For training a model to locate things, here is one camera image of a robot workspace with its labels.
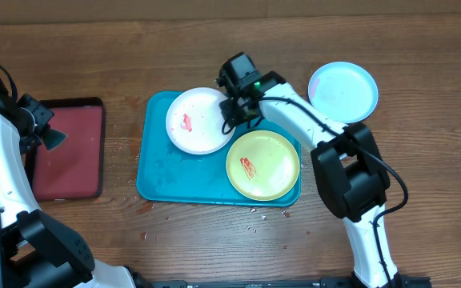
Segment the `green and pink sponge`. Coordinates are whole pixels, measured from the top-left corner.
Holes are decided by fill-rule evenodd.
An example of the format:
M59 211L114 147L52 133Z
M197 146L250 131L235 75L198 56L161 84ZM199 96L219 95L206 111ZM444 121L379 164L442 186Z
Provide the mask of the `green and pink sponge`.
M66 139L66 134L59 130L49 129L42 136L42 141L47 150L52 150L59 146Z

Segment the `white plate with red stain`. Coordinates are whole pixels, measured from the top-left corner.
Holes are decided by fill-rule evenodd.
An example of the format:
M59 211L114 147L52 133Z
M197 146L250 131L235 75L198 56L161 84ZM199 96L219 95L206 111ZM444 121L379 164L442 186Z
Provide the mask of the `white plate with red stain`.
M224 124L219 104L227 97L219 90L199 87L182 92L166 113L166 132L180 150L195 155L223 148L235 130Z

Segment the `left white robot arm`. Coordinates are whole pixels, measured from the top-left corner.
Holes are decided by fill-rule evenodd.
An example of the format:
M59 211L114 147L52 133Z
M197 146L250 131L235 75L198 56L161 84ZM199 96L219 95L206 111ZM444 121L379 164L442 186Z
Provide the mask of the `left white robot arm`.
M63 141L53 116L0 78L0 287L148 287L131 268L94 259L80 234L40 209L22 156Z

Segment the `light blue plate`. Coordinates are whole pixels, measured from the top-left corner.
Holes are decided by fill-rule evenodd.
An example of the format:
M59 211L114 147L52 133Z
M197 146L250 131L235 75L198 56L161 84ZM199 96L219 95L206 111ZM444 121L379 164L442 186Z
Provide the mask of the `light blue plate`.
M307 95L317 111L346 124L365 120L379 102L373 77L350 62L331 62L318 68L308 83Z

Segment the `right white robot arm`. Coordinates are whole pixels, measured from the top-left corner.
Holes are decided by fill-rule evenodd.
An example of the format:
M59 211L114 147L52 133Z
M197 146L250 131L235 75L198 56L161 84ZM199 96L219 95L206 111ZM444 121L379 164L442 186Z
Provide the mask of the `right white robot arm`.
M262 74L243 52L222 64L216 83L227 94L220 105L224 134L255 118L266 119L310 151L319 196L347 230L354 284L399 286L384 224L390 212L386 192L395 173L381 159L369 128L319 113L282 76Z

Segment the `yellow-green plate with red stain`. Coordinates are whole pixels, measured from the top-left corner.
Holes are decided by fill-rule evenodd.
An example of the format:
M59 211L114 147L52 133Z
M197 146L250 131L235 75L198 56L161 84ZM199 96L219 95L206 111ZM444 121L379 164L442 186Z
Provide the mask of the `yellow-green plate with red stain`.
M299 154L281 134L251 131L230 147L226 173L231 185L246 198L273 201L287 194L298 181Z

